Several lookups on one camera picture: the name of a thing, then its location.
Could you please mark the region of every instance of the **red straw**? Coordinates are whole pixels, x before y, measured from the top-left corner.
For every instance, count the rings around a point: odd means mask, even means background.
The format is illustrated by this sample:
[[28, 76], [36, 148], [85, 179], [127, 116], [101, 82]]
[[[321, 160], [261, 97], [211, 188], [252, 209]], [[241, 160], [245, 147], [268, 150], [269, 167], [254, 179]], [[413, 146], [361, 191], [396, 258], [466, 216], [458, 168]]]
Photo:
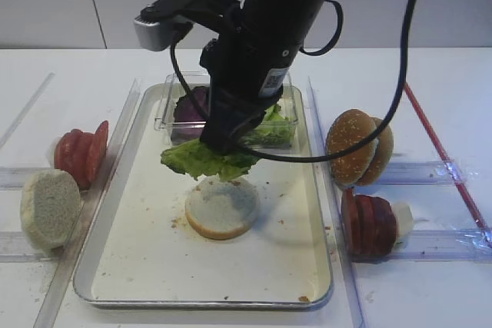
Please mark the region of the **red straw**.
[[[434, 147], [436, 148], [437, 153], [439, 153], [440, 159], [442, 161], [448, 161], [448, 162], [451, 161], [451, 159], [447, 155], [447, 152], [444, 150], [442, 143], [440, 142], [439, 138], [437, 137], [436, 132], [432, 128], [431, 123], [427, 119], [427, 117], [424, 113], [424, 110], [422, 109], [421, 105], [418, 104], [417, 98], [415, 97], [414, 93], [410, 89], [408, 82], [405, 84], [405, 93], [408, 96], [408, 100], [410, 100], [410, 103], [414, 107], [415, 113], [417, 113], [417, 116], [421, 120], [422, 125], [425, 128], [425, 131], [429, 135], [429, 138], [432, 141], [432, 144], [434, 144]], [[478, 207], [475, 204], [474, 199], [472, 198], [472, 196], [468, 192], [467, 187], [464, 185], [463, 182], [458, 182], [454, 176], [451, 176], [451, 177], [454, 179], [454, 185], [456, 186], [457, 190], [460, 192], [461, 198], [463, 198], [464, 203], [467, 205], [467, 208], [470, 211], [470, 214], [473, 217], [475, 223], [483, 232], [487, 232], [488, 231], [487, 223], [485, 222], [485, 219], [482, 217], [482, 214], [478, 210]]]

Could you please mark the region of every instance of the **white tray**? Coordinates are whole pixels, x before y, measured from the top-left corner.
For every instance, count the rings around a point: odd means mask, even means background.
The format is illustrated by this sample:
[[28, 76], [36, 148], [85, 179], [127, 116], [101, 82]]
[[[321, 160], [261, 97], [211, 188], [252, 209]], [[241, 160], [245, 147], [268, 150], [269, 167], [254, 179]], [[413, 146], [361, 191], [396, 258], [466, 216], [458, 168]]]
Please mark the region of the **white tray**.
[[[331, 265], [310, 164], [261, 160], [245, 176], [261, 215], [246, 234], [212, 241], [187, 225], [197, 182], [160, 164], [165, 131], [154, 129], [163, 85], [142, 98], [118, 168], [78, 260], [75, 292], [101, 308], [303, 310], [331, 295]], [[292, 152], [311, 149], [301, 93]]]

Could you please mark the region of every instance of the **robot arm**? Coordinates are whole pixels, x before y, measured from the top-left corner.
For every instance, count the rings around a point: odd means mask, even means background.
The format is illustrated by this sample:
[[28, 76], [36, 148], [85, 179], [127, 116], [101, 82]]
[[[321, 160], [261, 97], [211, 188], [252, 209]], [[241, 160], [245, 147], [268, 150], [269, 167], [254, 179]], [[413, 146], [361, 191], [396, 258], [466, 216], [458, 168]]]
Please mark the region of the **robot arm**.
[[257, 127], [282, 95], [282, 81], [324, 0], [158, 0], [135, 19], [142, 47], [165, 50], [194, 23], [218, 33], [200, 65], [211, 76], [209, 118], [201, 140], [227, 153]]

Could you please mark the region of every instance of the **black cable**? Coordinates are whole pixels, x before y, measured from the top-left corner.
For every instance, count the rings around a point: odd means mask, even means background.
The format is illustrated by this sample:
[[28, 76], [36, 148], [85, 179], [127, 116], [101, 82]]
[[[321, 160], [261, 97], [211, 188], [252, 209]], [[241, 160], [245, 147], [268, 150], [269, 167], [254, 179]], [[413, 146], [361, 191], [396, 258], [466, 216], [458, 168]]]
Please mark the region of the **black cable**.
[[326, 3], [331, 3], [335, 7], [335, 11], [337, 12], [337, 29], [335, 30], [335, 33], [331, 40], [320, 50], [317, 51], [306, 51], [304, 50], [304, 47], [300, 48], [299, 51], [302, 54], [309, 55], [311, 57], [319, 57], [321, 55], [325, 55], [328, 53], [331, 49], [335, 47], [335, 45], [338, 43], [338, 40], [340, 39], [341, 35], [341, 30], [344, 27], [344, 10], [341, 7], [341, 4], [337, 2], [336, 0], [324, 0]]
[[[397, 83], [397, 88], [394, 93], [393, 101], [391, 102], [391, 106], [384, 117], [383, 121], [377, 126], [376, 130], [374, 130], [371, 134], [369, 134], [367, 137], [363, 138], [356, 144], [350, 146], [347, 149], [344, 149], [342, 151], [338, 151], [337, 153], [329, 154], [329, 155], [322, 155], [318, 157], [288, 157], [288, 156], [283, 156], [283, 155], [273, 155], [273, 154], [267, 154], [267, 153], [262, 153], [260, 151], [256, 151], [253, 149], [250, 149], [249, 147], [245, 147], [243, 145], [240, 145], [239, 143], [235, 142], [228, 136], [222, 134], [222, 136], [225, 137], [226, 140], [230, 144], [233, 145], [234, 148], [243, 151], [246, 154], [254, 155], [256, 157], [259, 157], [261, 159], [267, 159], [271, 161], [284, 161], [284, 162], [289, 162], [289, 163], [317, 163], [317, 162], [322, 162], [322, 161], [332, 161], [333, 159], [337, 159], [339, 157], [343, 157], [345, 155], [349, 155], [366, 144], [369, 144], [371, 141], [373, 141], [379, 134], [389, 125], [391, 119], [393, 118], [398, 105], [400, 103], [400, 99], [403, 95], [404, 92], [404, 86], [406, 83], [406, 77], [407, 77], [407, 68], [408, 68], [408, 37], [410, 34], [410, 28], [411, 28], [411, 20], [412, 16], [414, 14], [414, 9], [415, 9], [415, 4], [417, 0], [408, 0], [407, 1], [407, 7], [405, 8], [405, 15], [404, 15], [404, 20], [403, 20], [403, 25], [401, 28], [401, 39], [400, 39], [400, 73], [398, 75], [398, 83]], [[183, 89], [186, 91], [188, 97], [190, 98], [191, 103], [193, 104], [194, 108], [197, 110], [197, 112], [200, 114], [202, 119], [206, 121], [208, 119], [208, 115], [201, 109], [200, 105], [194, 98], [193, 94], [191, 93], [190, 88], [188, 87], [188, 84], [185, 81], [185, 78], [183, 77], [183, 74], [180, 71], [180, 68], [178, 66], [178, 61], [176, 60], [176, 45], [179, 43], [180, 40], [183, 39], [183, 35], [177, 33], [177, 36], [173, 40], [171, 47], [170, 47], [170, 54], [171, 54], [171, 63], [173, 65], [173, 68], [175, 69], [175, 73], [178, 77], [178, 80], [181, 83], [181, 86]]]

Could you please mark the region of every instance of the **white table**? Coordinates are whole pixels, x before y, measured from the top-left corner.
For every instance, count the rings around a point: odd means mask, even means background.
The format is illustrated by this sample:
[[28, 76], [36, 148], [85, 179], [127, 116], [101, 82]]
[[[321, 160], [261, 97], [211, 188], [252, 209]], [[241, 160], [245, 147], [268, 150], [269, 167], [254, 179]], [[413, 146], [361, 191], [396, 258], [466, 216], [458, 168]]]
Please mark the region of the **white table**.
[[[178, 51], [181, 69], [198, 70], [199, 55], [198, 50]], [[384, 115], [394, 92], [397, 63], [396, 49], [341, 49], [321, 58], [300, 55], [291, 74], [294, 84], [303, 92], [308, 76], [311, 79], [325, 134], [333, 119], [347, 108]], [[163, 82], [172, 69], [167, 52], [0, 51], [0, 134], [49, 72], [55, 73], [55, 79], [32, 114], [0, 151], [1, 166], [48, 165], [45, 149], [54, 137], [77, 126], [93, 130], [103, 119], [115, 123], [135, 78], [143, 78], [143, 91], [150, 84]], [[486, 191], [492, 174], [489, 168], [492, 134], [487, 99], [492, 93], [491, 76], [492, 49], [489, 48], [414, 49], [407, 76], [444, 146], [470, 172], [468, 188], [489, 223], [492, 223], [492, 205], [487, 201]], [[396, 151], [416, 160], [437, 159], [408, 101], [402, 101], [392, 128]], [[450, 223], [445, 226], [470, 226], [467, 212], [455, 210], [460, 203], [456, 190], [449, 188], [447, 192], [444, 199], [429, 197], [429, 204], [442, 203], [442, 211], [449, 210], [450, 216], [444, 223]], [[3, 194], [0, 201], [16, 204], [18, 195]], [[11, 219], [17, 219], [16, 212], [15, 207], [7, 211]], [[18, 229], [17, 220], [3, 220], [3, 223], [0, 220], [0, 230]], [[0, 326], [34, 323], [54, 268], [53, 264], [0, 263]], [[355, 264], [354, 270], [369, 327], [490, 325], [492, 266], [488, 263], [391, 261]], [[335, 280], [332, 301], [310, 313], [133, 313], [92, 309], [76, 297], [70, 285], [55, 326], [345, 327], [349, 324], [347, 303], [337, 297], [341, 286], [342, 282]]]

